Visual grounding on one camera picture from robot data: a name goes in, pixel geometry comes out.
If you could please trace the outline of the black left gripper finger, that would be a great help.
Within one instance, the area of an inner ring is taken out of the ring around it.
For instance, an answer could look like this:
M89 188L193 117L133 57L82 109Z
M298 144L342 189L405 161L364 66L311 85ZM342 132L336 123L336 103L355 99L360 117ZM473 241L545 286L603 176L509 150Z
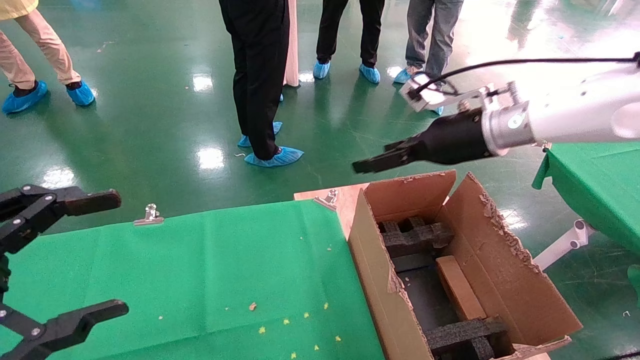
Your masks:
M122 199L114 189L87 193L78 186L50 189L23 185L0 195L0 251L16 255L64 217L117 209Z
M1 358L45 360L54 353L82 344L96 324L124 316L130 308L122 300L108 300L62 313L45 323L39 323L4 303L0 310L1 325L22 337Z

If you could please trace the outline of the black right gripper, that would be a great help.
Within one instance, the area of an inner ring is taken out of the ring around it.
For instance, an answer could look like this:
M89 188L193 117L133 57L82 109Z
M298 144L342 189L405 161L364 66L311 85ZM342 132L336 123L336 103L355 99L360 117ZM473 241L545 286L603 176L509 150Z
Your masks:
M382 173L420 161L442 166L493 157L482 130L483 110L442 116L416 135L416 139L403 139L384 146L384 153L355 161L356 174Z

